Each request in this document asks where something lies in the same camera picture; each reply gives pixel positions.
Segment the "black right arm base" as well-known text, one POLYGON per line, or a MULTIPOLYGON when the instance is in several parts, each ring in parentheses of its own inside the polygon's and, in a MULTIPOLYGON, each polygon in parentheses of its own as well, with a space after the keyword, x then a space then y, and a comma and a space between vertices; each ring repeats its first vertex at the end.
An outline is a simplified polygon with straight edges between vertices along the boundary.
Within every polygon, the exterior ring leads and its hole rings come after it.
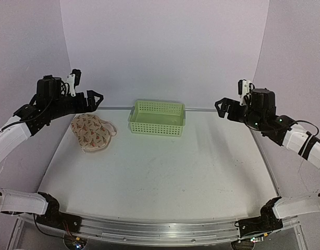
POLYGON ((270 199, 260 210, 260 215, 246 219, 240 219, 235 222, 239 228, 240 238, 262 235, 283 228, 282 219, 276 218, 273 208, 275 203, 281 199, 281 196, 270 199))

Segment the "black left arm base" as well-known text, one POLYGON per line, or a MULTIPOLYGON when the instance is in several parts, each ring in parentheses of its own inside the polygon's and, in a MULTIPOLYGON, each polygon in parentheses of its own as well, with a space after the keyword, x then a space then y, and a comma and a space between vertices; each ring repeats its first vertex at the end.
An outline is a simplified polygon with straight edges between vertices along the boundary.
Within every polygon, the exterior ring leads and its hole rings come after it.
POLYGON ((82 218, 77 215, 67 214, 60 211, 60 205, 53 196, 38 192, 48 203, 43 215, 37 215, 35 221, 38 224, 60 230, 68 230, 70 233, 78 233, 81 228, 82 218))

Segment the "floral mesh laundry bag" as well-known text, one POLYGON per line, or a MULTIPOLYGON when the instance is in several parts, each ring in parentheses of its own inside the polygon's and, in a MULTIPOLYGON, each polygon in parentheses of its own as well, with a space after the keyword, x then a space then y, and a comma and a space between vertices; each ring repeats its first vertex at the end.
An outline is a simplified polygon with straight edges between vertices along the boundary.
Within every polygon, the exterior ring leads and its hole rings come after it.
POLYGON ((117 129, 109 121, 100 119, 97 115, 76 115, 70 124, 80 148, 84 152, 95 152, 106 149, 117 129))

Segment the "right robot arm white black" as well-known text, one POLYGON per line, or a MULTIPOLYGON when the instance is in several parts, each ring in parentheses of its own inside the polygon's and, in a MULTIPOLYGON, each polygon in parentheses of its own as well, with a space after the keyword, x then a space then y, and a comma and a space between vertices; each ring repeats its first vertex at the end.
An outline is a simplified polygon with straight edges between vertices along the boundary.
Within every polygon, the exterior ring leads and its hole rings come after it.
MULTIPOLYGON (((275 93, 268 89, 252 89, 243 94, 240 101, 222 98, 215 102, 219 117, 243 123, 246 127, 269 138, 279 146, 298 154, 320 172, 320 139, 317 134, 301 126, 301 120, 276 115, 275 93)), ((276 218, 320 212, 320 192, 297 198, 280 198, 256 218, 256 227, 266 231, 275 224, 276 218)))

